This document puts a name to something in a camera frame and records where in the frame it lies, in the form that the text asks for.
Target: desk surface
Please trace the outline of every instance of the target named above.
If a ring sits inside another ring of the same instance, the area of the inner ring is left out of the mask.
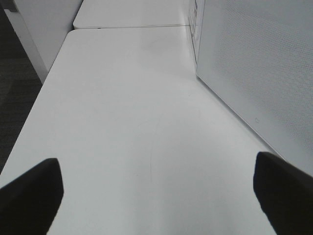
[[[267,148],[195,77],[187,30],[69,33],[0,176],[59,159],[48,234],[275,234],[252,188]]]
[[[74,20],[78,28],[186,25],[189,0],[84,0]]]

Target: perforated panel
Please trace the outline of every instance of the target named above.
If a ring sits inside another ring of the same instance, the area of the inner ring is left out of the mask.
[[[313,1],[207,0],[197,73],[313,174]]]

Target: floor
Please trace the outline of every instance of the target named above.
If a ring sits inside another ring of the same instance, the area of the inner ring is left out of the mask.
[[[0,173],[41,86],[0,6]]]

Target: white partition panel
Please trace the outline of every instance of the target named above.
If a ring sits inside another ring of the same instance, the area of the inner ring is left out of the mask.
[[[313,175],[313,1],[207,0],[198,76]]]
[[[40,80],[57,56],[82,0],[15,0],[18,12],[5,10]]]

